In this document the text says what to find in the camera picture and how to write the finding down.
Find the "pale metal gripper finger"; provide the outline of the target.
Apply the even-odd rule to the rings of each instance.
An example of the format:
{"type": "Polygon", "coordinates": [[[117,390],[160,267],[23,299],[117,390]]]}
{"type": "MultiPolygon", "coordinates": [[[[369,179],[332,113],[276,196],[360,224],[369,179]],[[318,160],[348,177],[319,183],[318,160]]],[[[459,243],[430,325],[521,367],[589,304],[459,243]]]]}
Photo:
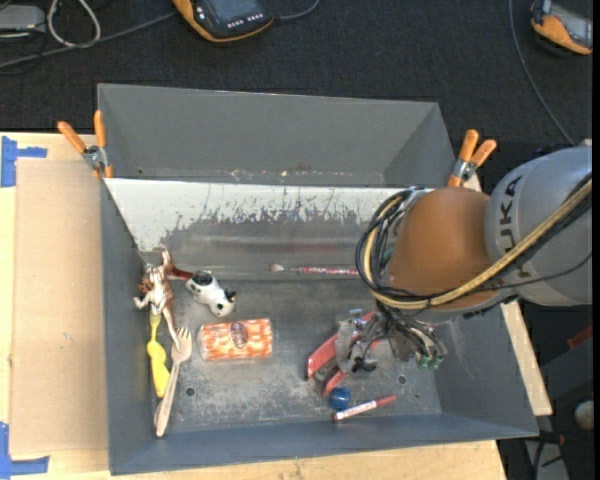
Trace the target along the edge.
{"type": "Polygon", "coordinates": [[[351,375],[373,372],[379,365],[379,360],[370,352],[351,352],[339,361],[341,372],[351,375]]]}
{"type": "Polygon", "coordinates": [[[349,318],[338,322],[338,330],[335,340],[337,354],[348,354],[356,343],[359,331],[362,327],[360,318],[349,318]]]}

